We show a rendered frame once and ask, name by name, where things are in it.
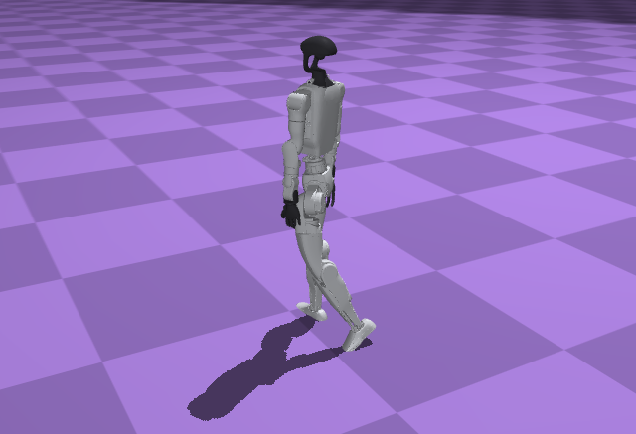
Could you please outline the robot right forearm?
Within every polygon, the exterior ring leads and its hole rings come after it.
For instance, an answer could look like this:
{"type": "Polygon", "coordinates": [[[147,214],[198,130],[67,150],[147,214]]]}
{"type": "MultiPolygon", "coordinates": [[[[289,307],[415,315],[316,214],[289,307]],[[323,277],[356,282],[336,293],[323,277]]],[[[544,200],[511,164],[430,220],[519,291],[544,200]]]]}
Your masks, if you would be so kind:
{"type": "Polygon", "coordinates": [[[333,166],[335,165],[335,161],[336,161],[336,154],[337,154],[337,147],[339,146],[339,142],[340,142],[340,133],[337,137],[335,137],[335,141],[334,141],[334,145],[333,145],[333,149],[324,154],[324,156],[322,158],[325,158],[326,161],[326,166],[329,166],[331,168],[331,171],[333,171],[333,166]]]}

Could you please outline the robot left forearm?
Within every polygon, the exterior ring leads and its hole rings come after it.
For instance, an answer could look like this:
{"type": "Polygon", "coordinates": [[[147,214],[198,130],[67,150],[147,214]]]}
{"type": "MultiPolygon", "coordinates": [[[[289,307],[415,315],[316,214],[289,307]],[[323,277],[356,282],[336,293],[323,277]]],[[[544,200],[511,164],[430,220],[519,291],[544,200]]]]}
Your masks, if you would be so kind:
{"type": "Polygon", "coordinates": [[[284,159],[283,197],[286,200],[293,201],[293,192],[295,190],[298,191],[301,161],[298,159],[297,148],[292,142],[283,144],[282,153],[284,159]]]}

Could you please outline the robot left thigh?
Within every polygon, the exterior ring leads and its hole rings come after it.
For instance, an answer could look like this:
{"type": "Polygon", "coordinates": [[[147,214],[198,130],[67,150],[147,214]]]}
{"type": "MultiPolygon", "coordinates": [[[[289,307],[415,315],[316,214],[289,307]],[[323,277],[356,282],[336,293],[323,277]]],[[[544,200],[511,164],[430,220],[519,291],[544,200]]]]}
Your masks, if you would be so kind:
{"type": "MultiPolygon", "coordinates": [[[[306,192],[298,195],[296,204],[300,211],[301,225],[296,219],[295,234],[302,258],[312,275],[320,282],[322,266],[331,263],[322,259],[322,230],[319,219],[311,215],[322,214],[325,208],[325,197],[319,185],[308,185],[306,192]]],[[[337,267],[337,266],[336,266],[337,267]]],[[[322,282],[323,283],[323,282],[322,282]]]]}

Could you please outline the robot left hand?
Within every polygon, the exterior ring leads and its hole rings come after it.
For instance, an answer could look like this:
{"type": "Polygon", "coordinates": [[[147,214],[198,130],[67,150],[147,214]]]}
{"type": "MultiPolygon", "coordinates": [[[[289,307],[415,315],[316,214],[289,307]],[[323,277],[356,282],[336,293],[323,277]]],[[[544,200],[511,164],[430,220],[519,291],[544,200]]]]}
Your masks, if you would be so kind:
{"type": "Polygon", "coordinates": [[[296,227],[296,219],[298,225],[301,225],[300,220],[300,211],[297,207],[298,200],[298,191],[295,190],[293,192],[293,201],[286,200],[283,198],[285,205],[283,206],[283,210],[281,213],[281,217],[285,218],[286,225],[295,229],[296,227]]]}

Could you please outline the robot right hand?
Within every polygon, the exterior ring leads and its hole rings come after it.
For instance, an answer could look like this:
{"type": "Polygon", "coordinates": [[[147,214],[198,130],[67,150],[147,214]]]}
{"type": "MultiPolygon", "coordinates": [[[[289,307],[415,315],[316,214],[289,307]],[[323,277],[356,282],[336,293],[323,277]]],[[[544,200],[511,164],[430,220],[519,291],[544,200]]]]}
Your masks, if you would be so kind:
{"type": "MultiPolygon", "coordinates": [[[[333,166],[332,176],[333,176],[333,178],[335,177],[335,165],[333,166]]],[[[330,197],[331,197],[331,195],[330,195],[330,197]]],[[[329,203],[330,203],[330,197],[328,197],[328,196],[327,196],[327,204],[326,204],[326,208],[329,206],[329,203]]],[[[326,197],[325,197],[325,199],[326,199],[326,197]]],[[[333,205],[334,205],[334,202],[335,202],[335,183],[334,183],[333,190],[332,190],[332,202],[331,202],[331,206],[333,206],[333,205]]]]}

